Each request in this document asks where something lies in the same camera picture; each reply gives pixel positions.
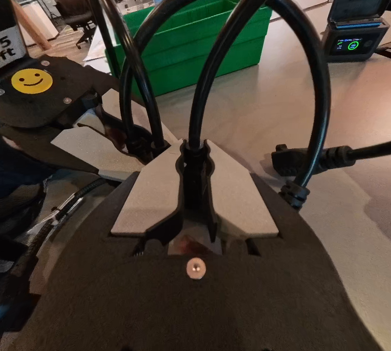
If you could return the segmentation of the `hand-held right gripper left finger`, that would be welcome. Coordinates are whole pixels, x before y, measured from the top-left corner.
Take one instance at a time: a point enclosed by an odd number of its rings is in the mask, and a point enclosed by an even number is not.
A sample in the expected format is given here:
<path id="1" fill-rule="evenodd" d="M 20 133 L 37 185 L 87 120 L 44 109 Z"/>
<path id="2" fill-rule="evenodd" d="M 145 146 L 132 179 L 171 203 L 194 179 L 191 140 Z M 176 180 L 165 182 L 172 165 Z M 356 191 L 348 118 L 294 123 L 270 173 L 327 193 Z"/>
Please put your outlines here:
<path id="1" fill-rule="evenodd" d="M 183 227 L 183 147 L 172 144 L 139 173 L 111 229 L 114 236 L 167 245 Z"/>

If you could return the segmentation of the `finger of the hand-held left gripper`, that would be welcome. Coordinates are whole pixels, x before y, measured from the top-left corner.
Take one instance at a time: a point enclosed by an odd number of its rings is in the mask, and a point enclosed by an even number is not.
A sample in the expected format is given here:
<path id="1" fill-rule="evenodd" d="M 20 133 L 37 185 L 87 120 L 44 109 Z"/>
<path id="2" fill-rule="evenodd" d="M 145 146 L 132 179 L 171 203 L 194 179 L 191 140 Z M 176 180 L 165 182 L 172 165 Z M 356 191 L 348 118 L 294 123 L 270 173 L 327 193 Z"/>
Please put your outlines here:
<path id="1" fill-rule="evenodd" d="M 102 108 L 105 113 L 108 113 L 109 115 L 121 120 L 119 93 L 116 90 L 110 89 L 102 96 Z M 131 101 L 131 109 L 134 124 L 143 127 L 151 133 L 149 119 L 145 107 L 135 101 Z M 178 139 L 162 121 L 161 125 L 164 139 L 171 145 L 178 142 Z"/>
<path id="2" fill-rule="evenodd" d="M 124 181 L 140 172 L 144 164 L 120 152 L 114 144 L 90 127 L 63 130 L 51 144 L 98 169 L 101 178 Z"/>

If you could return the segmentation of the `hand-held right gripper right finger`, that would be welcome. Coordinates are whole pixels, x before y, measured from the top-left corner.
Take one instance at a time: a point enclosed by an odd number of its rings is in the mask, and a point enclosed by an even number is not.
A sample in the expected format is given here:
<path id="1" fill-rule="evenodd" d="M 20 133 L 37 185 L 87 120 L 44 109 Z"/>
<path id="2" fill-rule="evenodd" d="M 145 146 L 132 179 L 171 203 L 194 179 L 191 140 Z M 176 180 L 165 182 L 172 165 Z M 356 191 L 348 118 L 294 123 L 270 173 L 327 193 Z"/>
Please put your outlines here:
<path id="1" fill-rule="evenodd" d="M 204 146 L 211 238 L 276 237 L 278 228 L 247 168 L 211 140 Z"/>

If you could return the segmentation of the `dark office chair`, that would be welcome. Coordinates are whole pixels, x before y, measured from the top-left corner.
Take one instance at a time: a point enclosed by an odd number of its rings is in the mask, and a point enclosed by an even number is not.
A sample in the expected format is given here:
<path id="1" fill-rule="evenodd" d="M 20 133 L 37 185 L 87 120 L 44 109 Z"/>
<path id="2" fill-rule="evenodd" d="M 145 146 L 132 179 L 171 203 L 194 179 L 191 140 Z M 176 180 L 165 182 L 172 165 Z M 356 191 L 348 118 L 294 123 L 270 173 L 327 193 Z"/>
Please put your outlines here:
<path id="1" fill-rule="evenodd" d="M 76 42 L 76 47 L 81 49 L 80 44 L 83 42 L 92 42 L 96 26 L 95 18 L 91 12 L 87 0 L 54 0 L 55 7 L 62 16 L 66 25 L 70 26 L 73 31 L 83 30 L 83 35 Z"/>

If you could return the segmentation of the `green plastic bin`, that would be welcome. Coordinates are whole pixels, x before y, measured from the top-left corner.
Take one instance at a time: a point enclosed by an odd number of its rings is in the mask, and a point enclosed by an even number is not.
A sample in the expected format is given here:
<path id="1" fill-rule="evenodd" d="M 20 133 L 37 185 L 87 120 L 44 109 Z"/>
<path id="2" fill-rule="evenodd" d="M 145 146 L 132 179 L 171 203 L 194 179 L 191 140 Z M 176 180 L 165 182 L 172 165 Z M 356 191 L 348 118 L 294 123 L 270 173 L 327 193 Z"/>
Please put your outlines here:
<path id="1" fill-rule="evenodd" d="M 142 60 L 155 96 L 195 85 L 210 50 L 239 0 L 197 0 L 172 15 L 154 34 Z M 262 6 L 247 22 L 216 77 L 257 65 L 272 10 Z"/>

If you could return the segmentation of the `dark charging case with screen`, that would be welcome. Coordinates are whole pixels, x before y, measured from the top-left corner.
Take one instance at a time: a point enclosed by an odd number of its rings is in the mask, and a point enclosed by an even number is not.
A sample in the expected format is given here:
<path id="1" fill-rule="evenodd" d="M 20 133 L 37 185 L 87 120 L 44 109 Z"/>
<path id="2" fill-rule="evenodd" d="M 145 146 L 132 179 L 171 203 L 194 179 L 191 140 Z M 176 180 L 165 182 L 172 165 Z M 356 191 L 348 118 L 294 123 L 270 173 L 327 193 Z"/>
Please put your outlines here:
<path id="1" fill-rule="evenodd" d="M 390 0 L 333 0 L 322 37 L 328 62 L 368 60 L 390 28 Z"/>

